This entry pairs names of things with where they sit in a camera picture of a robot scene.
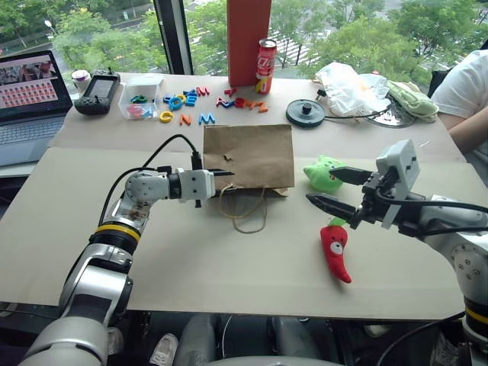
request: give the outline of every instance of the red can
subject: red can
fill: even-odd
[[[277,52],[276,41],[263,38],[259,41],[258,68],[256,69],[256,87],[259,94],[268,94],[271,89],[271,80],[275,69]]]

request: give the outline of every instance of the white shirt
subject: white shirt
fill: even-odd
[[[469,118],[488,105],[488,50],[470,53],[432,95],[439,111]],[[488,187],[488,142],[465,155]]]

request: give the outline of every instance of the red box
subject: red box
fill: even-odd
[[[271,0],[227,0],[230,86],[255,84],[258,42],[268,36]]]

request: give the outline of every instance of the plastic bag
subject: plastic bag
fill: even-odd
[[[387,79],[381,75],[359,75],[350,65],[330,63],[316,74],[327,93],[327,104],[337,116],[366,115],[387,109],[390,100]]]

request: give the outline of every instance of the clear plastic box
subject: clear plastic box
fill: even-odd
[[[143,95],[147,98],[147,103],[130,103],[130,99],[136,95]],[[159,81],[154,84],[128,83],[124,86],[119,100],[120,112],[127,120],[140,120],[159,116],[157,98],[160,95]]]

